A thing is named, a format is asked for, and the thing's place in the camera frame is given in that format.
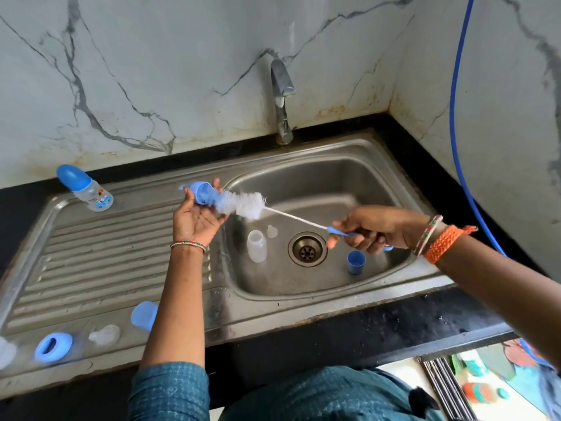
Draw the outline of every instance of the teal patterned shirt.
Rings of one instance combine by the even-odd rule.
[[[209,379],[200,366],[171,362],[139,370],[129,398],[131,421],[208,420]],[[237,420],[414,421],[411,388],[381,370],[327,367],[253,390],[220,417]],[[427,420],[444,421],[439,411]]]

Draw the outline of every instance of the faucet spout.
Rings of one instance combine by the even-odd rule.
[[[277,143],[279,145],[288,145],[294,138],[294,135],[286,118],[284,98],[295,94],[296,89],[292,85],[286,66],[284,66],[280,59],[274,59],[271,63],[271,83],[273,84],[275,113],[277,115]]]

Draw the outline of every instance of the orange woven bracelet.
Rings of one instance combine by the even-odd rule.
[[[463,229],[459,229],[456,226],[448,226],[446,230],[438,237],[436,241],[432,243],[429,250],[425,254],[425,258],[431,264],[436,264],[437,261],[442,257],[442,255],[448,251],[454,242],[463,234],[470,234],[475,232],[477,227],[466,226]]]

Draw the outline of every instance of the hand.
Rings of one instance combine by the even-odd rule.
[[[357,233],[344,238],[347,245],[376,254],[384,245],[414,248],[429,219],[428,215],[394,206],[366,205],[354,208],[333,226],[342,232]],[[327,247],[334,248],[339,238],[340,235],[331,235]]]
[[[212,185],[218,188],[220,179],[215,178]],[[221,215],[217,218],[214,207],[195,204],[191,189],[186,187],[183,191],[185,201],[173,213],[173,242],[195,241],[208,246],[228,216]]]

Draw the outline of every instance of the sleeve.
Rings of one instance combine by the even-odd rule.
[[[129,421],[209,419],[209,378],[190,362],[141,369],[132,379]]]

